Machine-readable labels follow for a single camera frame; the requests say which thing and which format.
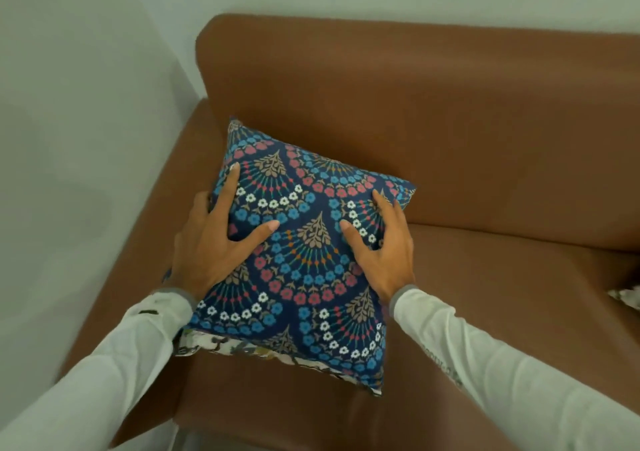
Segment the gray cuff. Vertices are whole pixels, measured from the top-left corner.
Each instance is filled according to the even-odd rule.
[[[394,317],[394,310],[396,309],[396,303],[398,302],[398,300],[403,296],[404,293],[406,293],[407,291],[410,291],[412,289],[419,289],[418,286],[416,286],[415,284],[407,284],[406,286],[403,286],[396,294],[394,294],[394,296],[391,298],[391,302],[389,303],[389,315],[393,318]]]
[[[189,305],[191,305],[191,309],[193,310],[194,313],[196,312],[196,308],[198,307],[198,301],[196,301],[196,298],[193,297],[191,295],[191,293],[188,293],[184,289],[180,289],[180,288],[160,288],[160,289],[156,289],[155,291],[152,292],[152,294],[155,294],[155,293],[174,293],[174,294],[178,294],[179,296],[182,296],[183,298],[185,298],[187,300]]]

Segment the person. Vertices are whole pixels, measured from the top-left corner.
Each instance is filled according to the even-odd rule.
[[[196,302],[278,228],[276,220],[241,242],[227,237],[238,166],[214,209],[198,193],[175,237],[171,277],[130,308],[98,347],[0,432],[0,449],[102,451],[172,355],[172,340]],[[348,221],[340,228],[390,315],[523,451],[624,451],[640,447],[640,416],[535,358],[494,340],[421,291],[413,241],[396,202],[378,192],[383,246],[370,250]]]

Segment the floral pattern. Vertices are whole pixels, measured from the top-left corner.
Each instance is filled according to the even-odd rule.
[[[326,367],[380,392],[386,334],[382,309],[338,222],[348,219],[365,244],[377,249],[384,226],[371,191],[397,199],[404,208],[415,188],[232,120],[212,203],[235,162],[241,175],[229,237],[241,240],[273,219],[280,227],[211,288],[188,328],[315,362],[315,368]],[[189,351],[183,347],[182,353]]]

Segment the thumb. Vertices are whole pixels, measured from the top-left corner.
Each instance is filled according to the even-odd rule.
[[[270,220],[263,223],[259,227],[253,229],[244,240],[241,240],[237,244],[237,252],[242,260],[239,263],[244,262],[258,245],[267,240],[272,233],[280,226],[280,222],[277,220]]]
[[[353,255],[356,257],[356,262],[362,267],[363,258],[371,252],[369,247],[364,245],[360,233],[347,220],[340,220],[340,229],[347,239],[347,244],[351,247]]]

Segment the sleeve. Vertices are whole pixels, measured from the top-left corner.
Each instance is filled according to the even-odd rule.
[[[132,306],[89,356],[4,431],[0,449],[103,451],[172,355],[195,302],[180,290]]]
[[[523,451],[636,450],[640,416],[455,316],[416,286],[390,313]]]

